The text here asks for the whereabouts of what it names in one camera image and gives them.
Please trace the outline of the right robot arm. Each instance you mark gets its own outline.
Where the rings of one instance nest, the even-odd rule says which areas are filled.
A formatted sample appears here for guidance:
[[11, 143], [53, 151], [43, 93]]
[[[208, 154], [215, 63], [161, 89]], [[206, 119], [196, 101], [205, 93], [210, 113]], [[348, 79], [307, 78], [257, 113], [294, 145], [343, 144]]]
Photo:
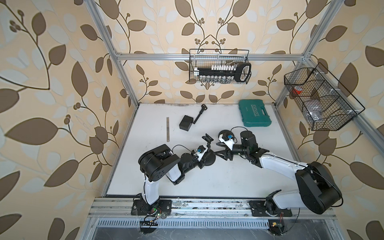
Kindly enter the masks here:
[[344, 201], [341, 190], [324, 165], [318, 162], [306, 164], [271, 154], [259, 147], [251, 131], [241, 132], [240, 144], [236, 144], [236, 137], [230, 130], [220, 131], [218, 137], [217, 146], [223, 150], [215, 152], [216, 156], [226, 161], [239, 156], [259, 168], [274, 171], [297, 182], [297, 190], [276, 190], [265, 198], [264, 203], [250, 203], [260, 213], [275, 217], [284, 210], [307, 208], [321, 215], [329, 208], [337, 208], [337, 202]]

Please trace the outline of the socket set rack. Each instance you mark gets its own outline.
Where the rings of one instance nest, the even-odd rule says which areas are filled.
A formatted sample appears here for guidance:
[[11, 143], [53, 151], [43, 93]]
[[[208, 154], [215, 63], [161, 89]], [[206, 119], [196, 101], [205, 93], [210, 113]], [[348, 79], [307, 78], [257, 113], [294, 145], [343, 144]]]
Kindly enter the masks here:
[[194, 68], [192, 76], [203, 83], [247, 84], [252, 76], [252, 65], [241, 62], [233, 65]]

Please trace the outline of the black mic stand rod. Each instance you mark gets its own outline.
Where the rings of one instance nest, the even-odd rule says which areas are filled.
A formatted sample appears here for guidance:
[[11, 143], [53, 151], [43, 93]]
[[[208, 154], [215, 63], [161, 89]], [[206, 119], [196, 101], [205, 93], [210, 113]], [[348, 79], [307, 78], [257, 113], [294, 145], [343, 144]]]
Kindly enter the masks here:
[[207, 142], [206, 149], [203, 153], [203, 159], [205, 159], [211, 153], [211, 143], [214, 139], [211, 136], [209, 136], [208, 134], [205, 134], [205, 136], [203, 136], [202, 138]]

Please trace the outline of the black round base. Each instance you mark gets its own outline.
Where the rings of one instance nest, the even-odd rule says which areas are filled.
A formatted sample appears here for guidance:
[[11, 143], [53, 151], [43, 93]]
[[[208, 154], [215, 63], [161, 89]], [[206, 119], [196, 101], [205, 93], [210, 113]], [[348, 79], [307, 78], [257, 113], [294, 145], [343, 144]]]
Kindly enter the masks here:
[[234, 134], [229, 130], [222, 130], [219, 132], [219, 141], [221, 143], [228, 141], [234, 142]]
[[216, 155], [213, 150], [206, 151], [204, 154], [200, 155], [199, 168], [202, 169], [206, 166], [211, 166], [216, 161]]

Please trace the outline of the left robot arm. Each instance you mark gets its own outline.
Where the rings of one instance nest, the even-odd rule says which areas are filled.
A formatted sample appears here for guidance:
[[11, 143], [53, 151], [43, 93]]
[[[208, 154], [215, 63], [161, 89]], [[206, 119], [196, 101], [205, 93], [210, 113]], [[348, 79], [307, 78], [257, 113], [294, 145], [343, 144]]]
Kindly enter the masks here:
[[211, 166], [216, 156], [210, 144], [199, 146], [181, 157], [176, 155], [166, 144], [147, 151], [138, 160], [145, 183], [141, 194], [141, 203], [149, 211], [159, 205], [159, 180], [166, 176], [174, 185], [185, 179], [185, 175], [198, 167]]

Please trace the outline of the small black box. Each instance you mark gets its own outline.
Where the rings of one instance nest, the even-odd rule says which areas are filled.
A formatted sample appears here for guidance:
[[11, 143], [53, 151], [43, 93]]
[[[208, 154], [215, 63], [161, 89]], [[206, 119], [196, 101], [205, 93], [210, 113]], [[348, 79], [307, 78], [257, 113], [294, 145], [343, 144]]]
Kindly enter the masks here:
[[191, 128], [193, 122], [194, 122], [194, 118], [187, 116], [187, 115], [184, 115], [183, 119], [181, 120], [181, 122], [179, 124], [179, 128], [181, 130], [188, 132], [189, 129]]

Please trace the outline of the aluminium frame rail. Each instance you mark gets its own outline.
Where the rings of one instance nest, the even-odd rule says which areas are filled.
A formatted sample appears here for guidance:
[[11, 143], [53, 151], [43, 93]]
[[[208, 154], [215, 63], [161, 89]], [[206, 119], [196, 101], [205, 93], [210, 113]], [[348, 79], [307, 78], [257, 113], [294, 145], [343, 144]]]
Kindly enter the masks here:
[[[308, 209], [291, 208], [269, 215], [264, 210], [264, 199], [183, 199], [163, 198], [150, 214], [162, 218], [189, 219], [335, 219], [332, 209], [322, 215]], [[146, 209], [138, 198], [96, 198], [89, 211], [90, 217], [127, 218], [145, 217]]]

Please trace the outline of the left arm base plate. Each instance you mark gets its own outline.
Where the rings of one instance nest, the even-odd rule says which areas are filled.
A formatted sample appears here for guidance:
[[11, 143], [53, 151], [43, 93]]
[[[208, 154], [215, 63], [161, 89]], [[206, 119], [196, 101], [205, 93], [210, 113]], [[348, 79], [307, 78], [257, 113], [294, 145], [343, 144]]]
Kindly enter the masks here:
[[167, 217], [172, 211], [172, 201], [159, 199], [152, 205], [145, 202], [144, 199], [134, 200], [131, 215], [132, 216], [157, 216]]

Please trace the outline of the plastic bag in basket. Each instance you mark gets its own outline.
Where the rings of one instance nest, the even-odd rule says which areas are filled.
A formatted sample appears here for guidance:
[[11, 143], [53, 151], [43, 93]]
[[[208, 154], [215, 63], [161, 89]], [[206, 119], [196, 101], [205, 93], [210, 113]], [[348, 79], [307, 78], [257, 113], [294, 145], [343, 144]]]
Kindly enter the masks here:
[[324, 118], [323, 108], [319, 100], [306, 101], [305, 106], [314, 121], [321, 120]]

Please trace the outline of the green tool case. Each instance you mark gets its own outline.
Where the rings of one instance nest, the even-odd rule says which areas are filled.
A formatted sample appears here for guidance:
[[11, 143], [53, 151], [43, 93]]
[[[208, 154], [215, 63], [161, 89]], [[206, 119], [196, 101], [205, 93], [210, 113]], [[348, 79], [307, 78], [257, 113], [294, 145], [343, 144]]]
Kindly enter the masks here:
[[245, 127], [268, 127], [272, 124], [262, 100], [240, 100], [239, 110]]

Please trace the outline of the red item in basket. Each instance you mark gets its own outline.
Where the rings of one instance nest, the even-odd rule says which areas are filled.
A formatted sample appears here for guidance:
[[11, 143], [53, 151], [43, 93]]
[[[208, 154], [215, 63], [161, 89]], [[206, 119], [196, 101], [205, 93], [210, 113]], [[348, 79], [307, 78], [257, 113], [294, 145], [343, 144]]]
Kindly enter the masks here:
[[303, 91], [303, 88], [301, 86], [294, 86], [292, 89], [293, 95], [300, 95]]

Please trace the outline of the metal ruler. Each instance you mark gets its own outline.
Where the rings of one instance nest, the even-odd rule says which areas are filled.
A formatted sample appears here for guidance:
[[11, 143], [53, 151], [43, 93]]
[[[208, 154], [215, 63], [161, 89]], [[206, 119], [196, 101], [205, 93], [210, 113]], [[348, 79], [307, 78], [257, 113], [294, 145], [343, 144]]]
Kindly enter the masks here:
[[167, 124], [167, 142], [170, 142], [170, 118], [169, 117], [167, 117], [166, 118], [166, 124]]

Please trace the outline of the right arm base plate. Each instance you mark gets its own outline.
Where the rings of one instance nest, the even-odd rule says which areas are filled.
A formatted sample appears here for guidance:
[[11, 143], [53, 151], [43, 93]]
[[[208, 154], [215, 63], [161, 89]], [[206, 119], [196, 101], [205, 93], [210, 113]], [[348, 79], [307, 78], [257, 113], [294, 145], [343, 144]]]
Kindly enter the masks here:
[[292, 217], [292, 211], [289, 209], [279, 209], [272, 201], [253, 200], [249, 201], [253, 217]]

